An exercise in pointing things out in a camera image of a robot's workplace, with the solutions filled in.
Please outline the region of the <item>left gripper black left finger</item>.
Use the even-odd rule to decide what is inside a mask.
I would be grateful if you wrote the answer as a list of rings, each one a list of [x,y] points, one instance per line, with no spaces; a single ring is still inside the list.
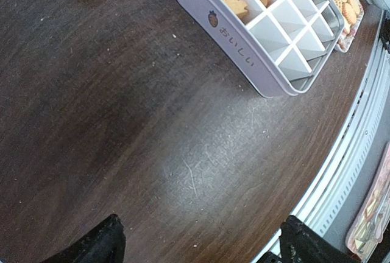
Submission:
[[[68,248],[45,259],[50,262],[123,262],[126,249],[124,227],[111,214]]]

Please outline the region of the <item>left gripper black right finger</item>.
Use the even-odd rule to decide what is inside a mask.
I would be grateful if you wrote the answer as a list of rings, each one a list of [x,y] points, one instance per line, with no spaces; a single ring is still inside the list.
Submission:
[[[288,216],[280,229],[282,233],[279,244],[283,262],[355,262],[353,258],[323,240],[296,216]]]

